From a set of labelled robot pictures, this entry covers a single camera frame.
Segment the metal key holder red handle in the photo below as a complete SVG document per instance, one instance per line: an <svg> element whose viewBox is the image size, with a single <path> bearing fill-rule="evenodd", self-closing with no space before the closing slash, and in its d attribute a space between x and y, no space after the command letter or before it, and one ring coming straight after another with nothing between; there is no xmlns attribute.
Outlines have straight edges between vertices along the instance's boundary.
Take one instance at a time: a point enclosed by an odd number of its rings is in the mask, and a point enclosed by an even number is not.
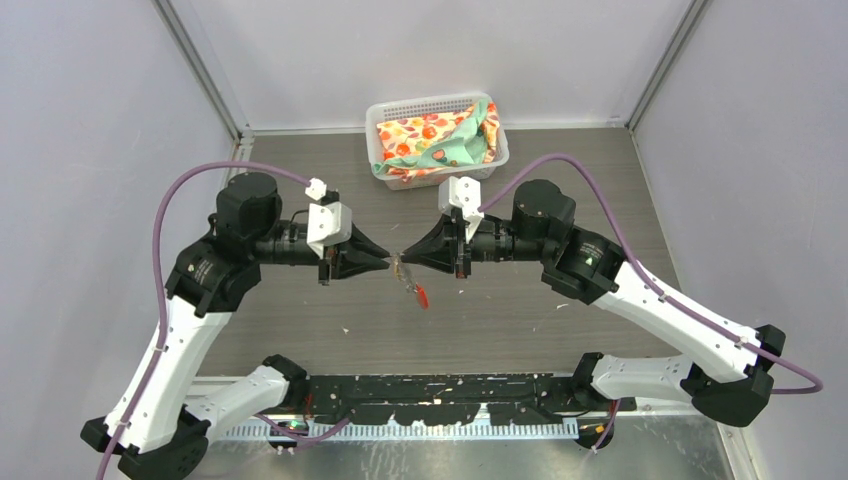
<svg viewBox="0 0 848 480"><path fill-rule="evenodd" d="M411 294L419 307L423 310L429 308L429 300L423 287L415 280L408 265L406 265L399 253L391 255L391 265L396 279L404 286L407 293Z"/></svg>

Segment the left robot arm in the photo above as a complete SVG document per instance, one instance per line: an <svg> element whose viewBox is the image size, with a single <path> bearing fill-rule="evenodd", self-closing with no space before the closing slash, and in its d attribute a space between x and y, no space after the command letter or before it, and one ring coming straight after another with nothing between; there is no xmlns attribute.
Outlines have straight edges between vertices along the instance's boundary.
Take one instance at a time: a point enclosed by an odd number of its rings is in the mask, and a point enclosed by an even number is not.
<svg viewBox="0 0 848 480"><path fill-rule="evenodd" d="M322 284L389 267L387 251L319 179L304 182L306 221L283 219L280 176L263 167L233 177L217 195L208 232L180 252L169 275L156 276L159 320L148 349L115 408L81 431L127 477L183 479L231 428L270 408L293 414L306 405L308 374L281 355L211 395L187 397L263 265L314 266Z"/></svg>

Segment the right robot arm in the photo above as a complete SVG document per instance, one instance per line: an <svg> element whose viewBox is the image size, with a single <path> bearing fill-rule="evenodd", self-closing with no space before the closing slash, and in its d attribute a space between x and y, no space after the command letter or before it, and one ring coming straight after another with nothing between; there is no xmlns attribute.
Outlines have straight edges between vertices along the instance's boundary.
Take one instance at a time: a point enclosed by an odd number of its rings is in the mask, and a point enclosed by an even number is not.
<svg viewBox="0 0 848 480"><path fill-rule="evenodd" d="M584 354L570 385L577 406L591 411L629 397L670 400L745 427L768 405L770 370L785 344L780 329L737 324L639 275L618 244L575 224L575 201L550 181L522 183L507 220L482 213L479 205L477 181L443 182L439 222L402 260L459 278L468 277L475 262L538 262L554 292L619 315L675 349L663 358Z"/></svg>

